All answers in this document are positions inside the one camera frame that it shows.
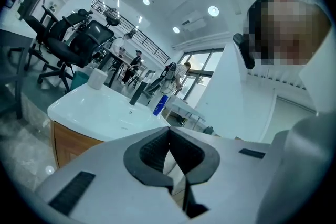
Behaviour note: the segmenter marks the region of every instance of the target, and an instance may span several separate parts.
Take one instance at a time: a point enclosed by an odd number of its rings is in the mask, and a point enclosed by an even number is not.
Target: white counter
[[[48,116],[75,132],[104,142],[170,126],[147,106],[132,106],[129,101],[106,86],[95,90],[84,84],[53,103]]]
[[[0,29],[32,39],[37,36],[23,19],[19,20],[15,17],[15,12],[7,7],[4,7],[0,13]]]

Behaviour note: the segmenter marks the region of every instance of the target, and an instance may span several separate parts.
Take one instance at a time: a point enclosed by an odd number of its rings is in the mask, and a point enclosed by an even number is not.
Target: black railing
[[[118,14],[115,8],[114,9],[110,8],[108,5],[103,4],[103,2],[101,2],[100,0],[92,0],[91,8],[95,9],[97,12],[99,12],[101,15],[105,17],[106,15],[104,12],[108,12],[115,18],[120,19],[120,23],[117,27],[119,27],[125,34],[133,29],[136,29],[136,27],[132,23],[130,23],[125,17]],[[167,63],[167,61],[170,59],[170,57],[162,49],[160,49],[150,38],[148,38],[142,31],[137,29],[136,33],[133,35],[132,40],[140,44],[144,48],[146,48],[150,53],[152,53],[156,58],[158,58],[159,61]]]

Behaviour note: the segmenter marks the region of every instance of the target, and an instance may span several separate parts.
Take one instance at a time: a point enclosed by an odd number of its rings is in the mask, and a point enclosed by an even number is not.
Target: blue bottle
[[[161,98],[161,100],[159,101],[159,103],[157,104],[156,108],[153,111],[153,114],[155,116],[157,116],[161,112],[161,110],[163,109],[163,107],[166,104],[167,100],[168,100],[168,96],[166,96],[166,95],[164,95]]]

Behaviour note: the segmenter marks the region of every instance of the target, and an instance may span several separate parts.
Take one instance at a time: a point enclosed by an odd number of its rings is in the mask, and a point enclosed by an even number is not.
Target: white cup
[[[88,86],[96,90],[100,90],[104,82],[106,81],[106,78],[107,74],[105,72],[99,70],[98,68],[95,68],[92,71],[91,76],[89,77]]]

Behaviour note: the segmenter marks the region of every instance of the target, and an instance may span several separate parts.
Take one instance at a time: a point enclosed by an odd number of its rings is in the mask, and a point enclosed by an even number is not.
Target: hair salon chair
[[[106,27],[117,26],[120,24],[120,19],[117,19],[111,12],[106,11],[103,14],[106,16]]]
[[[35,17],[29,15],[24,20],[26,23],[36,32],[37,36],[33,43],[33,45],[29,49],[29,56],[28,56],[28,62],[25,64],[24,69],[27,71],[30,66],[30,61],[32,58],[32,55],[36,56],[38,59],[43,61],[46,64],[49,64],[49,62],[42,57],[41,52],[41,45],[45,42],[45,40],[51,36],[53,38],[57,38],[58,40],[62,40],[64,38],[65,33],[67,32],[68,28],[70,26],[73,26],[75,24],[78,24],[85,20],[89,14],[92,14],[92,11],[87,12],[85,9],[80,9],[78,13],[71,14],[67,18],[64,16],[62,17],[63,20],[59,21],[54,14],[47,9],[45,6],[42,5],[42,8],[44,9],[44,14],[39,21]],[[50,21],[47,24],[47,26],[43,25],[43,22],[46,18],[46,16],[50,16]],[[22,48],[12,48],[8,51],[8,56],[10,57],[12,54],[12,51],[22,51]]]
[[[40,74],[38,76],[37,83],[41,84],[43,82],[43,78],[58,76],[62,79],[66,88],[66,93],[68,93],[70,91],[70,87],[66,78],[73,79],[72,75],[74,74],[74,71],[72,70],[72,65],[76,65],[80,68],[88,65],[92,61],[94,50],[113,36],[113,31],[93,20],[88,24],[82,33],[73,39],[70,46],[55,37],[49,37],[45,44],[51,53],[62,61],[62,66],[61,68],[57,68],[45,64],[43,70],[49,68],[52,71]],[[66,67],[70,67],[72,75],[66,72]]]

